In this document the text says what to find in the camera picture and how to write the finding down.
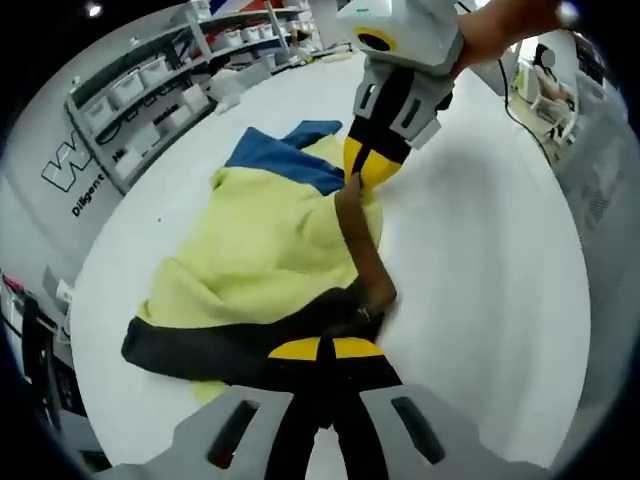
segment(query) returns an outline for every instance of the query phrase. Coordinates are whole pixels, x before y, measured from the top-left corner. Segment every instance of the white bin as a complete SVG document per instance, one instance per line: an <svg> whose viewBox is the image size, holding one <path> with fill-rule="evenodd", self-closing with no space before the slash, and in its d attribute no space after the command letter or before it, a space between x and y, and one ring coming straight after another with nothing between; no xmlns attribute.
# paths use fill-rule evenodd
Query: white bin
<svg viewBox="0 0 640 480"><path fill-rule="evenodd" d="M241 95L246 88L238 81L239 73L235 70L221 69L209 80L209 96L217 102L234 95Z"/></svg>
<svg viewBox="0 0 640 480"><path fill-rule="evenodd" d="M256 62L250 67L240 71L234 78L245 89L249 90L255 85L264 82L271 77L271 70L262 62Z"/></svg>
<svg viewBox="0 0 640 480"><path fill-rule="evenodd" d="M192 113L198 113L204 107L209 105L209 99L198 84L182 92L182 99Z"/></svg>
<svg viewBox="0 0 640 480"><path fill-rule="evenodd" d="M167 66L167 60L165 57L155 59L153 62L140 67L140 76L142 77L142 83L147 87L151 87L156 83L164 80L169 75L170 70Z"/></svg>
<svg viewBox="0 0 640 480"><path fill-rule="evenodd" d="M109 122L114 113L113 107L109 103L109 99L107 97L102 97L87 111L87 113L84 114L84 118L87 121L89 128L91 128L91 131L97 132L103 125Z"/></svg>
<svg viewBox="0 0 640 480"><path fill-rule="evenodd" d="M142 155L135 148L125 153L118 163L116 163L116 173L122 180L126 180L131 172L142 163Z"/></svg>
<svg viewBox="0 0 640 480"><path fill-rule="evenodd" d="M232 30L230 32L223 32L216 37L216 41L213 42L213 50L224 50L225 48L235 48L242 46L242 36L240 30Z"/></svg>
<svg viewBox="0 0 640 480"><path fill-rule="evenodd" d="M237 53L231 55L231 65L242 65L245 63L253 63L254 58L250 53Z"/></svg>
<svg viewBox="0 0 640 480"><path fill-rule="evenodd" d="M299 20L291 20L286 23L285 28L288 33L293 32L294 30L302 30L302 24Z"/></svg>
<svg viewBox="0 0 640 480"><path fill-rule="evenodd" d="M269 38L274 38L273 28L270 23L265 23L264 25L260 25L258 27L260 29L260 38L267 40Z"/></svg>
<svg viewBox="0 0 640 480"><path fill-rule="evenodd" d="M122 107L129 100L144 91L138 70L129 73L111 87L111 96L118 107Z"/></svg>
<svg viewBox="0 0 640 480"><path fill-rule="evenodd" d="M129 140L126 150L135 150L141 155L147 153L153 146L160 141L160 133L153 123L149 123L138 130Z"/></svg>
<svg viewBox="0 0 640 480"><path fill-rule="evenodd" d="M269 70L273 70L276 68L276 54L271 53L269 55L263 56L260 61L267 66Z"/></svg>
<svg viewBox="0 0 640 480"><path fill-rule="evenodd" d="M260 27L247 27L240 33L245 43L253 43L260 40Z"/></svg>
<svg viewBox="0 0 640 480"><path fill-rule="evenodd" d="M183 105L178 110L169 115L169 129L173 130L184 124L191 117L191 110L187 105Z"/></svg>

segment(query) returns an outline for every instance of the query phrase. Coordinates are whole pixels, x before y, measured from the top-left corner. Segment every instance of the ceiling light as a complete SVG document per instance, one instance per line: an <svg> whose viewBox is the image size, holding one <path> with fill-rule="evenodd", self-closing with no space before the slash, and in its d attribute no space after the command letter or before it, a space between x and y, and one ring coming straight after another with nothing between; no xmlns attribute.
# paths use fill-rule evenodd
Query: ceiling light
<svg viewBox="0 0 640 480"><path fill-rule="evenodd" d="M102 5L99 3L89 2L85 8L87 10L87 15L91 18L95 18L102 13Z"/></svg>

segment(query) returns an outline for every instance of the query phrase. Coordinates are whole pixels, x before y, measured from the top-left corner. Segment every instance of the white table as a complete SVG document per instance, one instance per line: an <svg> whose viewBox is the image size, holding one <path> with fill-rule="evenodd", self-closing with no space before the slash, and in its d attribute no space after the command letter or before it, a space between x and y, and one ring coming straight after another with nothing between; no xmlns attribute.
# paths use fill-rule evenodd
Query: white table
<svg viewBox="0 0 640 480"><path fill-rule="evenodd" d="M126 363L120 347L156 265L206 205L209 177L248 126L284 136L302 119L339 119L344 136L362 61L284 72L207 117L105 225L76 282L71 327L80 391L112 463L160 453L198 408L187 382ZM457 80L440 120L436 137L378 190L381 255L401 295L381 345L405 382L427 385L477 422L487 447L548 466L588 356L578 235L533 140L473 73ZM326 470L331 462L321 460Z"/></svg>

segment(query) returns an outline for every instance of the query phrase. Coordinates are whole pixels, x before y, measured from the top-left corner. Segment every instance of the yellow cloth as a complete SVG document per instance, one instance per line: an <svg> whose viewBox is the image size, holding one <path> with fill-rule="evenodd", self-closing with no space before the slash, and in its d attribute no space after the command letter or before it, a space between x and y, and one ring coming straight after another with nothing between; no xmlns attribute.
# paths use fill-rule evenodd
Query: yellow cloth
<svg viewBox="0 0 640 480"><path fill-rule="evenodd" d="M342 165L342 145L332 135L303 151ZM335 193L323 197L311 185L243 167L218 170L211 185L191 236L158 267L138 313L143 320L174 328L273 323L356 279ZM364 208L378 244L381 206L369 197ZM221 382L192 385L201 405L224 390Z"/></svg>

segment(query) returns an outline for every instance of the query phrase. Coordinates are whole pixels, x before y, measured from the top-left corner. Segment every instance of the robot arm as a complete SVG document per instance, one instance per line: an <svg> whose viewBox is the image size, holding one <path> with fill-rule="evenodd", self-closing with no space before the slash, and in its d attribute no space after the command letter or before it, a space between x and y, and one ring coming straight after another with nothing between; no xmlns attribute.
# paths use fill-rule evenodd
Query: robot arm
<svg viewBox="0 0 640 480"><path fill-rule="evenodd" d="M395 174L413 148L440 128L452 98L451 70L464 39L451 0L354 0L338 14L367 54L345 141L347 179L373 188Z"/></svg>

